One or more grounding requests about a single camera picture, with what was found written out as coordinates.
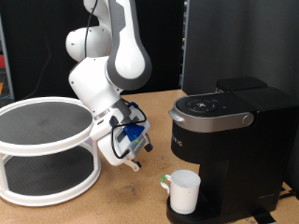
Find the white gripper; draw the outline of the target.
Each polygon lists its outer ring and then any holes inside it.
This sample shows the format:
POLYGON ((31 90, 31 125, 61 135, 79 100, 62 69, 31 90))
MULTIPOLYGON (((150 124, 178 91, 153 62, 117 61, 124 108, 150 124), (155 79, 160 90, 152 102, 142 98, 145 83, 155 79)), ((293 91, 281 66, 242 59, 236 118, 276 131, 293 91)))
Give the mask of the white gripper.
POLYGON ((134 158, 150 143, 149 128, 147 120, 115 127, 111 133, 97 141, 97 146, 111 165, 125 163, 137 172, 142 165, 139 161, 134 161, 134 158))

